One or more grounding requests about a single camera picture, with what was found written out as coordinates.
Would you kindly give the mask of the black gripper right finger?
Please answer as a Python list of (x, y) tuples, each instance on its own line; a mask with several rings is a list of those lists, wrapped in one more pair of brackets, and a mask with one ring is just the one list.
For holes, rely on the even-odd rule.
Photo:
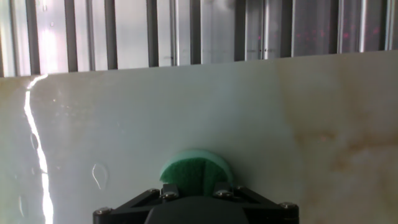
[(226, 208), (233, 218), (247, 223), (299, 224), (299, 206), (292, 202), (275, 203), (255, 191), (227, 182), (216, 183), (213, 197), (231, 205)]

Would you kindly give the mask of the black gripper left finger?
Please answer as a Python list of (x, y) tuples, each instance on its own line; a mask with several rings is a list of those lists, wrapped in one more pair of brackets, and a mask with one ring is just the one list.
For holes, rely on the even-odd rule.
[(145, 224), (158, 205), (180, 198), (176, 184), (149, 189), (117, 208), (101, 207), (93, 212), (93, 224)]

